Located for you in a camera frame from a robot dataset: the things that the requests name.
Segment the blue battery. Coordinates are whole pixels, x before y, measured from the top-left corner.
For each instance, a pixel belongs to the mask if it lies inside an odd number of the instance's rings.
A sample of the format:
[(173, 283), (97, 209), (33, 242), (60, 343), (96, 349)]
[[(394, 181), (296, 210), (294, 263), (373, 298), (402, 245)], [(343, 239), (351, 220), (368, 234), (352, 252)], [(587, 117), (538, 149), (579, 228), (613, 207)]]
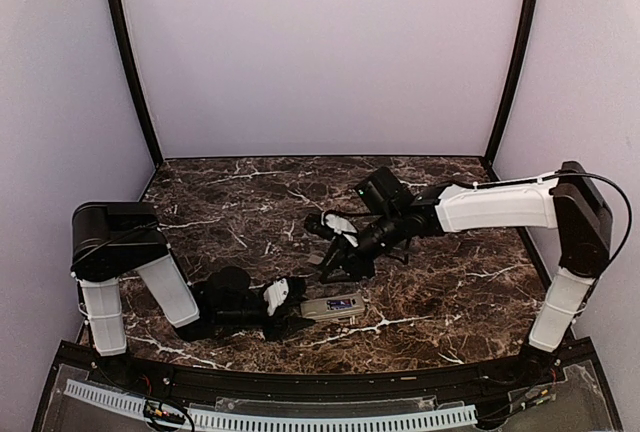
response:
[(347, 299), (329, 299), (326, 301), (327, 308), (331, 311), (345, 310), (354, 307), (354, 303), (350, 298)]

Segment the grey remote control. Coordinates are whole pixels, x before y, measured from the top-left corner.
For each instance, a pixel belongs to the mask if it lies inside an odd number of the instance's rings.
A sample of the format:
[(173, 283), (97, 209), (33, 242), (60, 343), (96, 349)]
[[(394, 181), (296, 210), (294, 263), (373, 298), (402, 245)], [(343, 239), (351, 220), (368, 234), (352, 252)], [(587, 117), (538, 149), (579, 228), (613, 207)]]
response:
[(306, 300), (300, 304), (301, 316), (315, 322), (351, 319), (366, 311), (359, 293)]

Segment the grey battery cover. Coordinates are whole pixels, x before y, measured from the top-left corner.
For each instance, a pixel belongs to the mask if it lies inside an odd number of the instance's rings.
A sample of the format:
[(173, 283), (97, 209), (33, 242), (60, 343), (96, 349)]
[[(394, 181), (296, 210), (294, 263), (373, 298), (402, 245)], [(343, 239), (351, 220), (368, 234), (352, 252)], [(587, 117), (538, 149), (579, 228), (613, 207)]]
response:
[(312, 254), (308, 257), (307, 264), (310, 265), (311, 267), (321, 268), (323, 264), (323, 257)]

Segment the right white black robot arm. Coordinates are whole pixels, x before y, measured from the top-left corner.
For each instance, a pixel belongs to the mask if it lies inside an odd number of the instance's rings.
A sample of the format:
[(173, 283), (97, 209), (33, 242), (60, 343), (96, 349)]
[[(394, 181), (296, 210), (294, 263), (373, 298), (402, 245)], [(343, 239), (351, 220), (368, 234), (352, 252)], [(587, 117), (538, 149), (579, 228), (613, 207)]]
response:
[(521, 386), (534, 384), (580, 314), (599, 278), (619, 252), (611, 247), (613, 214), (596, 187), (601, 176), (567, 161), (546, 175), (510, 181), (448, 182), (414, 194), (387, 167), (354, 190), (371, 218), (328, 210), (307, 216), (304, 227), (330, 243), (319, 265), (321, 282), (358, 282), (375, 274), (375, 260), (416, 238), (475, 229), (537, 227), (558, 233), (561, 256), (545, 301), (530, 329), (529, 347), (510, 365)]

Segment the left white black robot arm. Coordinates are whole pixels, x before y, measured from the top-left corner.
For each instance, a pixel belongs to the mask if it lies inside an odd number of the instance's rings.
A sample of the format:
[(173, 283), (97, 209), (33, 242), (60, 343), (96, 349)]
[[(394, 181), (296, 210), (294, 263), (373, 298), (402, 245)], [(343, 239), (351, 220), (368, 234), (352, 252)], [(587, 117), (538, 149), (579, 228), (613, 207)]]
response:
[(268, 341), (280, 341), (315, 323), (302, 315), (302, 277), (278, 277), (254, 291), (246, 270), (227, 266), (189, 282), (149, 203), (84, 203), (73, 212), (71, 226), (71, 275), (83, 298), (94, 348), (103, 357), (101, 369), (120, 388), (134, 387), (141, 379), (140, 364), (125, 353), (119, 286), (125, 274), (143, 281), (186, 342), (254, 329)]

